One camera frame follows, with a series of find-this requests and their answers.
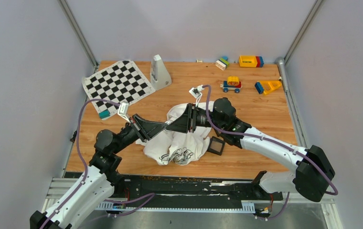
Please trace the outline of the white printed garment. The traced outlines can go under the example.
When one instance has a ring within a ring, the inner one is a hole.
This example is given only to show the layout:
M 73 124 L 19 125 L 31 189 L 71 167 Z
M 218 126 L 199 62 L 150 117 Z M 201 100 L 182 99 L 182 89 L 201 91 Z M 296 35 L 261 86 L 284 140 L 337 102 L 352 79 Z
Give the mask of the white printed garment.
M 198 161 L 207 151 L 211 127 L 197 127 L 194 132 L 179 133 L 164 130 L 147 142 L 137 140 L 137 145 L 144 146 L 144 154 L 154 159 L 159 165 L 170 162 L 184 166 Z

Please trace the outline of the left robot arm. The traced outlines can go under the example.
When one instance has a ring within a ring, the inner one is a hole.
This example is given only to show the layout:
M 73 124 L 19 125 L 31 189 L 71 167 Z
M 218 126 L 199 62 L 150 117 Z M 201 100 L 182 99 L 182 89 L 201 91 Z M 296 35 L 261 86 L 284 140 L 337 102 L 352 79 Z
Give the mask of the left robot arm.
M 117 134 L 108 129 L 100 131 L 94 145 L 95 154 L 84 173 L 45 212 L 36 211 L 31 215 L 30 228 L 76 229 L 105 199 L 122 196 L 124 176 L 117 172 L 122 158 L 117 153 L 138 139 L 152 139 L 166 126 L 135 114 Z

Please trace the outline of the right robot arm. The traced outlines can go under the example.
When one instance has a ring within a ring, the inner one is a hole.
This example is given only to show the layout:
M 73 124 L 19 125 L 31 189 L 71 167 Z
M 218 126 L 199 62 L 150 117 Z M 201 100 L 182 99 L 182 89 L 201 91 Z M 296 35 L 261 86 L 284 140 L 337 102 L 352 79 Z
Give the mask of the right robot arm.
M 319 146 L 310 148 L 292 145 L 262 133 L 254 126 L 236 117 L 236 109 L 228 98 L 215 100 L 213 108 L 199 108 L 187 104 L 183 114 L 170 122 L 169 131 L 188 133 L 197 127 L 211 127 L 227 144 L 262 154 L 286 167 L 280 173 L 286 179 L 286 191 L 296 191 L 304 198 L 320 202 L 325 194 L 338 195 L 332 183 L 335 171 L 325 152 Z

